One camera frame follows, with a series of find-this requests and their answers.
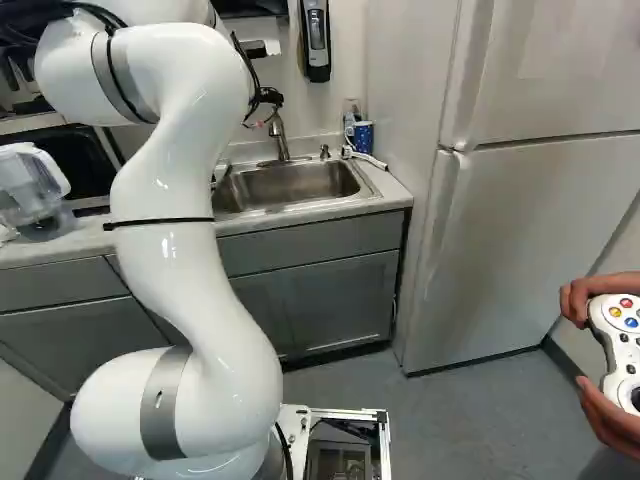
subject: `baseboard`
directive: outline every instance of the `baseboard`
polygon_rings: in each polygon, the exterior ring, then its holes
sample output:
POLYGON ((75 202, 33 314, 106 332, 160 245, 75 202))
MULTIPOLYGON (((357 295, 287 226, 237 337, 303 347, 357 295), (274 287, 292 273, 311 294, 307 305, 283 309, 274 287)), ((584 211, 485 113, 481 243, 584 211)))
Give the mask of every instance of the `baseboard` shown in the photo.
POLYGON ((60 450, 69 436, 69 419, 71 417, 71 404, 63 405, 58 418, 53 423, 42 446, 38 450, 31 467, 27 471, 24 480, 42 480, 46 478, 53 464, 60 454, 60 450))
POLYGON ((567 377, 572 383, 574 379, 579 376, 584 376, 584 372, 580 370, 580 367, 575 364, 571 357, 564 353, 564 350, 558 346, 558 344, 549 335, 542 339, 540 344, 542 350, 553 360, 553 363, 560 369, 565 377, 567 377))
POLYGON ((517 350, 511 350, 505 353, 497 353, 495 355, 489 355, 488 357, 474 358, 473 360, 466 360, 464 362, 452 363, 450 365, 443 365, 441 367, 425 368, 424 370, 418 370, 417 372, 405 373, 407 378, 422 377, 424 375, 430 375, 432 373, 444 372, 452 370, 454 368, 468 367, 471 365, 479 365, 485 362, 491 362, 493 360, 500 360, 501 358, 513 357, 522 353, 534 352, 540 348, 540 345, 532 345, 531 347, 519 348, 517 350))

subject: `refrigerator door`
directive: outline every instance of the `refrigerator door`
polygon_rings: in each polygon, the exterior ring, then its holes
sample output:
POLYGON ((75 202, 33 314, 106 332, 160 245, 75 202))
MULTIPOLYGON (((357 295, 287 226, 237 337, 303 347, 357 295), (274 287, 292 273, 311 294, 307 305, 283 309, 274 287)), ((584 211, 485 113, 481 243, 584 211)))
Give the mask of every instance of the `refrigerator door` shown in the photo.
POLYGON ((640 129, 640 2, 462 0, 441 144, 640 129))
POLYGON ((640 135, 440 151, 404 370, 537 345, 640 189, 638 152, 640 135))

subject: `floor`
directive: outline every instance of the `floor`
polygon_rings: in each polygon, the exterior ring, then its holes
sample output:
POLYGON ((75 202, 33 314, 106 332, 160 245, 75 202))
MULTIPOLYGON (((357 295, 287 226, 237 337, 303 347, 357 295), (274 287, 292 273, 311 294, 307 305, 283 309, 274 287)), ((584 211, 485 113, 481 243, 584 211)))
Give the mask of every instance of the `floor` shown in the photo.
MULTIPOLYGON (((626 462, 600 451, 573 386, 542 351, 413 379, 385 351, 288 373, 284 398, 388 409, 396 480, 596 480, 613 478, 602 465, 626 462)), ((121 478, 69 441, 48 480, 121 478)))

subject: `game controller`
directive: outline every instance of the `game controller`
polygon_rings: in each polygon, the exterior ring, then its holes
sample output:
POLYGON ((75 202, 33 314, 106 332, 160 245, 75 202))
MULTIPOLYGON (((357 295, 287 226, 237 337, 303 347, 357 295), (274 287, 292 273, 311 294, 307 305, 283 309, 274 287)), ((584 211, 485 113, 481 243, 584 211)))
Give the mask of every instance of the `game controller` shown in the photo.
POLYGON ((625 412, 640 416, 640 297, 592 298, 588 324, 607 359, 608 372, 600 389, 625 412))

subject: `hand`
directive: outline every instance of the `hand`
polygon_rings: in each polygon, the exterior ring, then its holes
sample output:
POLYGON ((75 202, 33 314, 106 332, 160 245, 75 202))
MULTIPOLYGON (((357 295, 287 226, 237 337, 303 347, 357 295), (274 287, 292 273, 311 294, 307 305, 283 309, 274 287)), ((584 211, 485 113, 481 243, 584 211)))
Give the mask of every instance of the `hand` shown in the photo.
POLYGON ((640 460, 640 417, 617 407, 586 377, 576 379, 580 403, 593 432, 605 445, 640 460))
POLYGON ((640 272, 597 275, 574 280, 560 289, 560 311, 576 327, 587 326, 587 300, 603 293, 640 293, 640 272))

